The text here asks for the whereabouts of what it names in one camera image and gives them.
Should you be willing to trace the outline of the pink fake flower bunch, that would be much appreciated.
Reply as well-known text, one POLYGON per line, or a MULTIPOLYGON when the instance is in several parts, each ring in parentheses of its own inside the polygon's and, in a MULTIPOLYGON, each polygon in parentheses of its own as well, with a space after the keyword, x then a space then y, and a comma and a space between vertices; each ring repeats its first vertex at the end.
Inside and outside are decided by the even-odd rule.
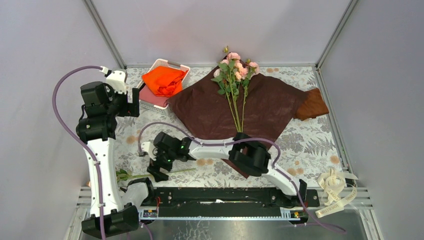
POLYGON ((250 82, 260 73, 260 67, 250 59, 243 62, 241 56, 230 51, 228 46, 223 48, 223 53, 225 57, 218 63, 211 80, 219 87, 217 93, 227 99, 236 130, 241 133, 250 82))

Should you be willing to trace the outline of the dark red wrapping paper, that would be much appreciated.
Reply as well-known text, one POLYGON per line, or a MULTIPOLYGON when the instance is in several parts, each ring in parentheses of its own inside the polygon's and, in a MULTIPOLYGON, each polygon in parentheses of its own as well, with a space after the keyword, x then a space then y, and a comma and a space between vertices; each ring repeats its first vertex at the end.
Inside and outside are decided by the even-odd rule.
MULTIPOLYGON (((231 113, 226 97, 218 94, 218 84, 212 81, 217 69, 216 66, 167 100, 188 131, 204 140, 228 139, 236 135, 235 114, 231 113)), ((244 115, 243 133, 277 142, 306 97, 306 92, 279 78, 261 73, 253 76, 246 102, 242 97, 237 100, 238 113, 244 115)))

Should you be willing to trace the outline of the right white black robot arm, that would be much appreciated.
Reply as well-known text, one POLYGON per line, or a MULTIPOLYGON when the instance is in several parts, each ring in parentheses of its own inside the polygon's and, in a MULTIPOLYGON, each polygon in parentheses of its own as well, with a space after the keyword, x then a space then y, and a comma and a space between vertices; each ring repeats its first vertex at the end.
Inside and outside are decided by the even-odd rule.
POLYGON ((301 205, 307 199, 306 182, 295 180, 272 161, 265 143, 267 140, 264 138, 250 137, 242 132, 238 132, 233 138, 216 140, 190 136, 178 139, 160 132, 153 141, 140 143, 139 150, 149 156, 147 171, 156 182, 169 179, 161 170, 171 171, 175 160, 187 162, 204 158, 223 159, 249 176, 266 178, 286 195, 291 205, 301 205))

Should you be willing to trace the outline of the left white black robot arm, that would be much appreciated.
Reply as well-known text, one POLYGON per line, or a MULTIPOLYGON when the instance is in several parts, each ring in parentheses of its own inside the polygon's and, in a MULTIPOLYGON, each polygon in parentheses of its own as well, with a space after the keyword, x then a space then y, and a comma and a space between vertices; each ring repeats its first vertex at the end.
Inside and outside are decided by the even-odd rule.
POLYGON ((129 234, 139 228, 138 207, 155 200, 147 178, 136 180, 120 196, 113 159, 116 118, 139 117, 140 90, 132 89, 132 102, 127 91, 119 92, 101 81, 87 83, 80 91, 86 117, 79 119, 75 131, 87 157, 92 194, 89 218, 82 221, 82 231, 102 240, 129 234))

